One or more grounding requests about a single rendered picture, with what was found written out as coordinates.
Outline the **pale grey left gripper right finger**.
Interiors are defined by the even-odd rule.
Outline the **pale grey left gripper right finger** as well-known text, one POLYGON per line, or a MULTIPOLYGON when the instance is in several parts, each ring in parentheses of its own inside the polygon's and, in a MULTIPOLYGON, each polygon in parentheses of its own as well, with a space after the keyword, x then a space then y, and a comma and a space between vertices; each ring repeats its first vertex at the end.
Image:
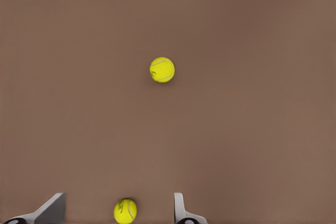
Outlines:
POLYGON ((182 193, 174 193, 174 222, 175 224, 208 224, 203 216, 190 213, 185 209, 182 193))

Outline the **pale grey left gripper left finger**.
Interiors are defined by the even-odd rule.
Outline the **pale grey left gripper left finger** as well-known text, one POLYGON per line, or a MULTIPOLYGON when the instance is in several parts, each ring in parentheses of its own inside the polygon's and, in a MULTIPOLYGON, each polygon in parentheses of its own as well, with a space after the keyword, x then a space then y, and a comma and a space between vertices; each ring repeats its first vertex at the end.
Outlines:
POLYGON ((13 217, 3 224, 63 224, 66 217, 66 194, 56 193, 36 211, 13 217))

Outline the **yellow tennis ball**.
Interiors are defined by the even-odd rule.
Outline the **yellow tennis ball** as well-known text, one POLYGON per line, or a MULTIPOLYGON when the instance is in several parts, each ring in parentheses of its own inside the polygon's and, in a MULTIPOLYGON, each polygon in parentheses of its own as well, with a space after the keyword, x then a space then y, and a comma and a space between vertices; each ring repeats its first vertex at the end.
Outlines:
POLYGON ((119 201, 114 210, 113 216, 118 224, 131 224, 137 216, 136 203, 130 198, 119 201))
POLYGON ((158 57, 151 62, 150 74, 156 82, 169 82, 175 74, 174 63, 169 58, 158 57))

